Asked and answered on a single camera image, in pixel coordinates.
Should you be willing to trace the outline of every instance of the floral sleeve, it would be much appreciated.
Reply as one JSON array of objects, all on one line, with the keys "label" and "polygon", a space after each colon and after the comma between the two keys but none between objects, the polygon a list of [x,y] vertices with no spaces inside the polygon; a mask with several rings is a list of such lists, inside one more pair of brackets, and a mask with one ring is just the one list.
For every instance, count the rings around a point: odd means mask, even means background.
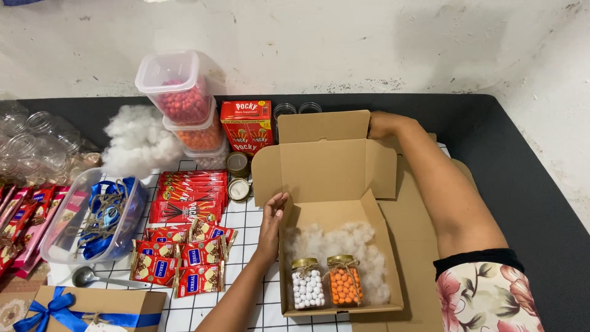
[{"label": "floral sleeve", "polygon": [[543,331],[529,280],[500,263],[464,263],[437,279],[444,331]]}]

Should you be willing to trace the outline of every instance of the metal spoon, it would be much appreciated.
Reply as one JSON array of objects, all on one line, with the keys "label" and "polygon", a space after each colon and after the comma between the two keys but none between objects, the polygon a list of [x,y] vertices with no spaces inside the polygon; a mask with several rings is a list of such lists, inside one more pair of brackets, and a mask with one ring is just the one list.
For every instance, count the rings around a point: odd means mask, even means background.
[{"label": "metal spoon", "polygon": [[94,270],[90,266],[82,266],[74,272],[72,276],[72,283],[76,287],[87,287],[94,281],[108,282],[110,284],[129,286],[135,288],[150,288],[152,284],[141,281],[119,280],[111,278],[101,278],[94,274]]}]

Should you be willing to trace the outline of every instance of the black sleeve cuff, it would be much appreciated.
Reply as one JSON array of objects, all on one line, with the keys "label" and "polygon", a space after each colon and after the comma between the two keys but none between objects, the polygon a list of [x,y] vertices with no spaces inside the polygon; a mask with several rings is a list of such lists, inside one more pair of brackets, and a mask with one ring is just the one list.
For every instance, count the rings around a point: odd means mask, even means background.
[{"label": "black sleeve cuff", "polygon": [[435,281],[438,279],[443,272],[446,270],[461,265],[464,263],[477,263],[477,262],[490,262],[499,263],[507,266],[511,266],[518,271],[524,273],[525,267],[520,263],[516,257],[516,252],[509,248],[498,248],[498,249],[486,249],[481,251],[472,251],[465,253],[458,253],[447,258],[433,261],[434,267],[437,269],[437,276]]}]

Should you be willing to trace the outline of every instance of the hand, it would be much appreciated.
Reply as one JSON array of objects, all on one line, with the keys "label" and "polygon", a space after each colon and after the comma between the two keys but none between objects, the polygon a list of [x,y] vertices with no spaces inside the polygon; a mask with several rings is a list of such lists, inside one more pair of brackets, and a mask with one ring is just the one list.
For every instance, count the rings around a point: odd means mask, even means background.
[{"label": "hand", "polygon": [[371,120],[369,121],[369,135],[367,135],[367,138],[384,139],[394,136],[396,128],[399,128],[400,125],[409,122],[416,122],[416,120],[408,118],[407,116],[376,110],[371,112]]},{"label": "hand", "polygon": [[283,218],[283,209],[288,198],[289,193],[278,193],[264,204],[258,247],[252,259],[262,263],[266,269],[278,257],[278,225]]}]

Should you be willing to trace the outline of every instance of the person's left hand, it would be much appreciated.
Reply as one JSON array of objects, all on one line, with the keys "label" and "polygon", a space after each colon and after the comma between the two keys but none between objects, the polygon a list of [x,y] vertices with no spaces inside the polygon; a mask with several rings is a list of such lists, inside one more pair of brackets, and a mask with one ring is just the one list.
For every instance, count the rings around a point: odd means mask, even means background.
[{"label": "person's left hand", "polygon": [[278,257],[278,225],[283,218],[283,209],[288,198],[289,193],[278,193],[264,204],[258,247],[252,261],[262,263],[266,269]]}]

